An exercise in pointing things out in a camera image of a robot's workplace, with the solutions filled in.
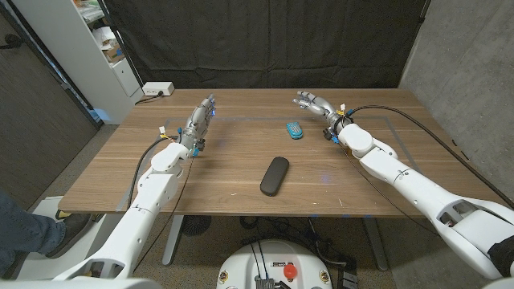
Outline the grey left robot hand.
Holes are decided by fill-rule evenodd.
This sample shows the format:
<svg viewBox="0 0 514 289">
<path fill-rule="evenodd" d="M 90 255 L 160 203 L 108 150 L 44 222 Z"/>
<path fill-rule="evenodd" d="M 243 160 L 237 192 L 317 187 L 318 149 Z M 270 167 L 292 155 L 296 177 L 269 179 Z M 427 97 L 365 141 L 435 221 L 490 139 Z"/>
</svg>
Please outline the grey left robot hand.
<svg viewBox="0 0 514 289">
<path fill-rule="evenodd" d="M 190 157 L 196 157 L 205 146 L 205 135 L 212 118 L 215 115 L 214 93 L 210 93 L 192 112 L 180 133 L 181 145 L 190 152 Z"/>
</svg>

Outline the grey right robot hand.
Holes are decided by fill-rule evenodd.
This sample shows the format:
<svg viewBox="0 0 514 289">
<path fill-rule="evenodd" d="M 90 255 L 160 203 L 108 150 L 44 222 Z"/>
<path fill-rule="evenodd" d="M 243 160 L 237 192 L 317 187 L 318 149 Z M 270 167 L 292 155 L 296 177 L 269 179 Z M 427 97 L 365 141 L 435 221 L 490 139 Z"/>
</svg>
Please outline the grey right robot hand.
<svg viewBox="0 0 514 289">
<path fill-rule="evenodd" d="M 353 119 L 343 111 L 336 110 L 327 100 L 310 92 L 298 91 L 297 97 L 292 102 L 301 109 L 309 110 L 313 114 L 321 116 L 326 121 L 328 127 L 324 129 L 324 137 L 327 140 L 338 136 L 346 125 L 353 123 Z"/>
</svg>

